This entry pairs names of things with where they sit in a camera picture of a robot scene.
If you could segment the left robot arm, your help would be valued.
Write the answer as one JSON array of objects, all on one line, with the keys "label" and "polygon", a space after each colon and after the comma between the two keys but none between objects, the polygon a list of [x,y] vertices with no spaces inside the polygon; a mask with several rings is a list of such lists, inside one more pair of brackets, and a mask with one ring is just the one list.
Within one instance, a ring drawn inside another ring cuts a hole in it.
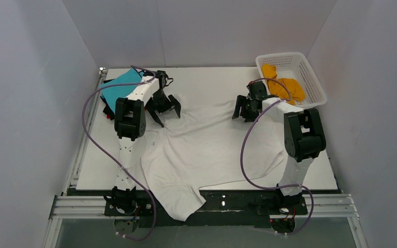
[{"label": "left robot arm", "polygon": [[131,93],[119,97],[115,105],[114,129],[119,138],[120,169],[114,190],[130,192],[138,185],[133,174],[146,150],[143,138],[147,127],[146,114],[160,127],[164,127],[159,114],[174,110],[181,117],[181,104],[173,95],[166,95],[164,88],[173,79],[163,70],[146,71]]}]

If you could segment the white t-shirt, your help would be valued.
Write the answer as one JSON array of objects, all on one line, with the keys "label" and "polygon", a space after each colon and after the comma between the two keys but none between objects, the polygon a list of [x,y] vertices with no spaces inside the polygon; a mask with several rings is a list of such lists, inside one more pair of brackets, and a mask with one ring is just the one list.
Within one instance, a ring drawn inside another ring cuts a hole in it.
[{"label": "white t-shirt", "polygon": [[204,203],[202,187],[268,175],[287,154],[268,116],[248,136],[251,124],[232,119],[234,101],[187,106],[181,118],[168,114],[164,127],[148,125],[141,166],[149,189],[170,217],[187,218]]}]

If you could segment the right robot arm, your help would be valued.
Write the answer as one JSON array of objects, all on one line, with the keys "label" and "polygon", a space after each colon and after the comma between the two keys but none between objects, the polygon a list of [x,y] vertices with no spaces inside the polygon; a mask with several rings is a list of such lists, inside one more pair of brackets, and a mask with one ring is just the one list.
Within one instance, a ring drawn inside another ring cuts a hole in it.
[{"label": "right robot arm", "polygon": [[278,80],[274,82],[287,93],[286,98],[268,94],[264,81],[259,78],[247,84],[247,96],[239,95],[236,99],[232,119],[242,117],[250,122],[246,136],[242,142],[240,161],[243,156],[248,136],[264,115],[283,124],[283,144],[288,155],[283,176],[275,187],[268,190],[276,191],[284,199],[295,197],[307,187],[303,185],[306,173],[322,151],[326,148],[326,138],[320,118],[315,108],[300,108],[290,104],[293,99],[287,87]]}]

